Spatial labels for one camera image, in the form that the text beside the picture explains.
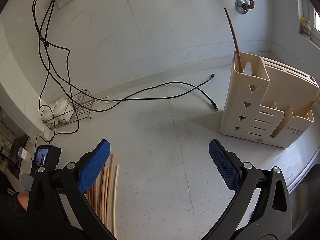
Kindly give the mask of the left hand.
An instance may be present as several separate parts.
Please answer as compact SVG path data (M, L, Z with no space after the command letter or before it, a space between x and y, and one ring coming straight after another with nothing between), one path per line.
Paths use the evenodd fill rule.
M20 205L27 210L28 209L28 202L29 202L29 191L23 190L17 195L17 199Z

